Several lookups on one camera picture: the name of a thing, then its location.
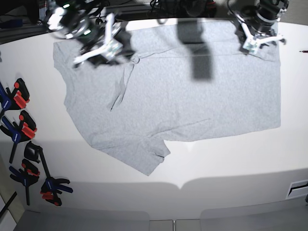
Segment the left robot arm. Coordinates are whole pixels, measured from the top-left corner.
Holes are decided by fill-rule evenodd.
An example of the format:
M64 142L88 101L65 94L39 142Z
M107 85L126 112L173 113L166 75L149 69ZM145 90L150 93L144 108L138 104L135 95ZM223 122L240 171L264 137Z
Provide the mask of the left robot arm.
M240 24L243 49L250 53L280 41L286 43L283 35L276 32L273 26L280 21L289 6L287 0L258 0L255 5L244 6L235 11L234 16Z

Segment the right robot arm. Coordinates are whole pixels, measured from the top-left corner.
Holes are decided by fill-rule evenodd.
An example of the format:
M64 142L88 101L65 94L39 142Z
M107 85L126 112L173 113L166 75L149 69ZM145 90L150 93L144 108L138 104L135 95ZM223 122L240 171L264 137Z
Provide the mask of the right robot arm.
M48 30L60 32L63 39L75 39L81 45L73 64L78 67L88 61L94 66L120 64L129 60L135 51L131 34L117 13L108 13L103 20L99 14L105 7L101 0L50 0L50 11L44 23Z

